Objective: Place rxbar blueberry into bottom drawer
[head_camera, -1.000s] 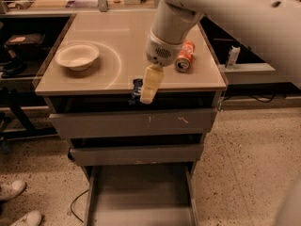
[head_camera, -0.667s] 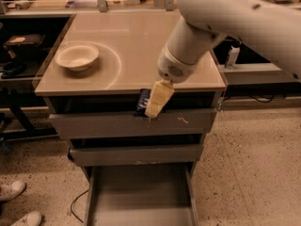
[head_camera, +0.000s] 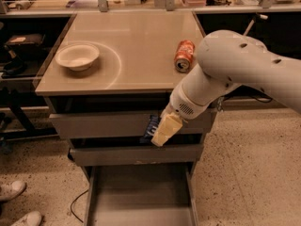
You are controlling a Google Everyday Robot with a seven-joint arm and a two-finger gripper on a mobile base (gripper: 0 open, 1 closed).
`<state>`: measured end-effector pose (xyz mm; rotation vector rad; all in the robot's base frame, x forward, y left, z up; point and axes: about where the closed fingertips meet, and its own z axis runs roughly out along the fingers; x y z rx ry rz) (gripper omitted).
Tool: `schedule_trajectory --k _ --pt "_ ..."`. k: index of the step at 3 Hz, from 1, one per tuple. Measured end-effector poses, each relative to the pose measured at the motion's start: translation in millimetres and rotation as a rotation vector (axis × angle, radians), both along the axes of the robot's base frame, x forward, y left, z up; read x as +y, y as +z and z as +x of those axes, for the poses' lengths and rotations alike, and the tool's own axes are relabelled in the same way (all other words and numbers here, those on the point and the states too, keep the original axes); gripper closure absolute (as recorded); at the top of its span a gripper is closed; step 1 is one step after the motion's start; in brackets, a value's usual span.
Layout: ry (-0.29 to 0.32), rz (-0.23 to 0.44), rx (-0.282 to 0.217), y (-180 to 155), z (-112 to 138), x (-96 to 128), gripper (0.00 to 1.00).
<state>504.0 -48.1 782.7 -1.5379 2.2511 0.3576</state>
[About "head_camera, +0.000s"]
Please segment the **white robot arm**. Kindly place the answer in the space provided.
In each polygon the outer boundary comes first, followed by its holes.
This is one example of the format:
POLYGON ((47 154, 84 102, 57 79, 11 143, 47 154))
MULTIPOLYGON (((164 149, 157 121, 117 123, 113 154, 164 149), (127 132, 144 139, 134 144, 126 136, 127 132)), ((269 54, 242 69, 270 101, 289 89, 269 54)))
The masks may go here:
POLYGON ((182 123, 203 113, 211 102, 240 86, 259 90, 301 113, 301 60, 268 51, 256 39, 217 30, 202 39, 198 64, 173 89, 151 142, 163 146, 182 123))

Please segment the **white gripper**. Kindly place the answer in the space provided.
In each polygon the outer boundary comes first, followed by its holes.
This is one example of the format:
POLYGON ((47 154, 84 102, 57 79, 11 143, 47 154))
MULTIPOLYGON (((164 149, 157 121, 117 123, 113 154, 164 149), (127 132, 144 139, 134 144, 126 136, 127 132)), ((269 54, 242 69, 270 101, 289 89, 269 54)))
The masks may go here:
POLYGON ((181 86, 173 89, 169 103, 161 114, 161 120, 155 130, 151 143, 157 147, 162 147, 181 128, 182 120, 193 120, 203 113, 209 106, 209 102, 198 104, 189 99, 181 86))

